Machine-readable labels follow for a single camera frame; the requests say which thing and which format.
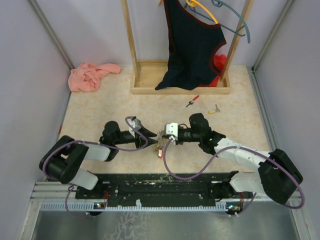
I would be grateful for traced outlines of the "large keyring with rings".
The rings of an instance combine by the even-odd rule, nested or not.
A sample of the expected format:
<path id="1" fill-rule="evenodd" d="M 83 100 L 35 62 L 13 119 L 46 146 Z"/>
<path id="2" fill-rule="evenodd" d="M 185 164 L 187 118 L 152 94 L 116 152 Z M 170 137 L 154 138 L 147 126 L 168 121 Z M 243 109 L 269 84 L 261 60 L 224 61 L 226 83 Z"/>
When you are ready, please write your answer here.
<path id="1" fill-rule="evenodd" d="M 153 153 L 158 157 L 158 149 L 163 149 L 163 155 L 164 155 L 164 148 L 167 144 L 168 140 L 161 137 L 161 134 L 164 134 L 164 130 L 157 133 L 157 143 L 153 147 Z"/>

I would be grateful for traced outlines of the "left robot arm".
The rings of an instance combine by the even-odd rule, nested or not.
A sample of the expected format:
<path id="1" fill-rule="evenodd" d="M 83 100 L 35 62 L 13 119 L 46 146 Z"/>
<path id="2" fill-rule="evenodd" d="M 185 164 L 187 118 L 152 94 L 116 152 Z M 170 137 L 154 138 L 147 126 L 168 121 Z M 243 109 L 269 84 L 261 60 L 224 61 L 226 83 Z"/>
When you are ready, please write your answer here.
<path id="1" fill-rule="evenodd" d="M 119 151 L 136 152 L 157 144 L 157 134 L 146 129 L 135 116 L 125 118 L 129 130 L 121 131 L 116 121 L 105 124 L 98 142 L 75 140 L 64 135 L 46 153 L 39 163 L 44 175 L 61 184 L 86 189 L 91 197 L 103 195 L 104 186 L 97 175 L 81 168 L 83 161 L 110 162 Z"/>

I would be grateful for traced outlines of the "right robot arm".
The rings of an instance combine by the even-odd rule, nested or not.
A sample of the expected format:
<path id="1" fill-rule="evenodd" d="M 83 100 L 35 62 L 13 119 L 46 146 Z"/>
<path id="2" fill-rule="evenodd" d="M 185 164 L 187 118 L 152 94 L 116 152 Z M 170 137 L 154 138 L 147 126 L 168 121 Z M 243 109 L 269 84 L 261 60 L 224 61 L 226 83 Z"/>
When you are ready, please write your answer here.
<path id="1" fill-rule="evenodd" d="M 190 126 L 168 123 L 164 127 L 165 139 L 176 145 L 197 143 L 212 159 L 222 158 L 251 169 L 251 172 L 237 172 L 223 185 L 223 192 L 235 198 L 240 192 L 265 194 L 274 202 L 286 205 L 295 191 L 301 197 L 300 208 L 305 203 L 301 188 L 303 177 L 289 156 L 281 149 L 272 152 L 261 151 L 237 143 L 209 125 L 202 113 L 189 117 Z"/>

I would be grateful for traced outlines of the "key with red tag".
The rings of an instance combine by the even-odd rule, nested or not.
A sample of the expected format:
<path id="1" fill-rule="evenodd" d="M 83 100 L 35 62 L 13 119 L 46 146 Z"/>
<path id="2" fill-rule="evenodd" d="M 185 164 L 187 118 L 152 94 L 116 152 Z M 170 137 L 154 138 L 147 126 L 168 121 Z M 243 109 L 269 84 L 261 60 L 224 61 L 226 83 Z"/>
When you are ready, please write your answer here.
<path id="1" fill-rule="evenodd" d="M 159 159 L 162 159 L 162 158 L 163 158 L 163 149 L 162 149 L 162 148 L 159 148 L 159 149 L 158 149 L 157 155 L 158 155 L 158 158 L 159 158 Z"/>

